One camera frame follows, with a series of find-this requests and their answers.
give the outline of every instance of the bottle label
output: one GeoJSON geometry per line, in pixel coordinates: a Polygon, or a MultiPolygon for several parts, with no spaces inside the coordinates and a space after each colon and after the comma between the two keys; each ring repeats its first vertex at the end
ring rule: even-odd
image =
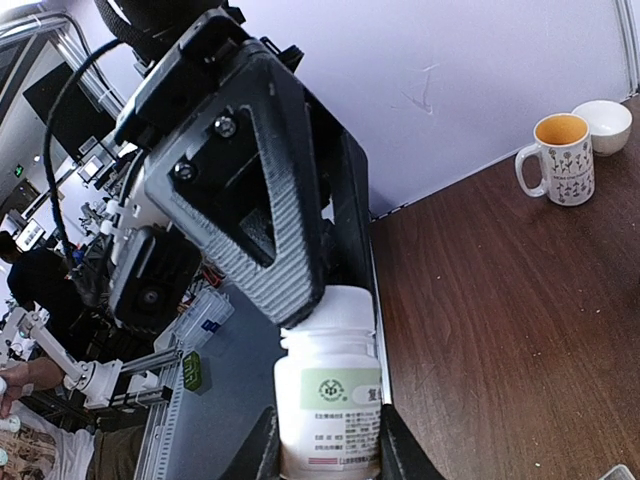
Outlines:
{"type": "Polygon", "coordinates": [[[300,439],[302,468],[365,469],[379,464],[380,369],[302,371],[301,419],[313,428],[300,439]]]}

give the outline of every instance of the mug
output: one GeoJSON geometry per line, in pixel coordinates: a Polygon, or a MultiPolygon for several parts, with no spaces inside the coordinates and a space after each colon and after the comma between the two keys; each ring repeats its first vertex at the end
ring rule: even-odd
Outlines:
{"type": "Polygon", "coordinates": [[[593,196],[595,176],[589,124],[570,113],[544,118],[533,130],[536,143],[523,148],[516,156],[516,176],[530,197],[546,195],[566,207],[582,205],[593,196]],[[522,175],[522,165],[531,156],[538,157],[542,181],[529,188],[522,175]]]}

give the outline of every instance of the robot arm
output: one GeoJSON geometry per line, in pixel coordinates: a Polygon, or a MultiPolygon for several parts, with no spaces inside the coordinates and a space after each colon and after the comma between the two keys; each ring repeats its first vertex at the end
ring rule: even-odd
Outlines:
{"type": "Polygon", "coordinates": [[[77,362],[47,330],[44,321],[35,312],[16,308],[7,319],[0,333],[0,368],[7,368],[12,361],[12,345],[16,334],[35,340],[47,355],[66,374],[65,387],[77,389],[87,396],[87,408],[108,406],[122,369],[119,360],[102,364],[77,362]]]}

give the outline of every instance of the dark wood surface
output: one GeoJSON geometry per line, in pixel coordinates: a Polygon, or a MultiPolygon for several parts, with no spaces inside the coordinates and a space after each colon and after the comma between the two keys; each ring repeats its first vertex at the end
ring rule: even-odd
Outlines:
{"type": "Polygon", "coordinates": [[[640,478],[640,100],[580,207],[507,160],[371,227],[394,403],[450,480],[640,478]]]}

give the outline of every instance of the white backdrop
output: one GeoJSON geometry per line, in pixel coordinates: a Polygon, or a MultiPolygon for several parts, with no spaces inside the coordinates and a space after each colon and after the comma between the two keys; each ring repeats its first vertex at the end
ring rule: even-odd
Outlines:
{"type": "MultiPolygon", "coordinates": [[[[109,38],[92,0],[48,2],[92,45],[109,38]]],[[[374,214],[503,158],[542,116],[630,93],[614,0],[232,4],[250,33],[306,53],[300,77],[369,156],[374,214]]],[[[125,96],[140,81],[131,62],[122,49],[102,62],[125,96]]]]}

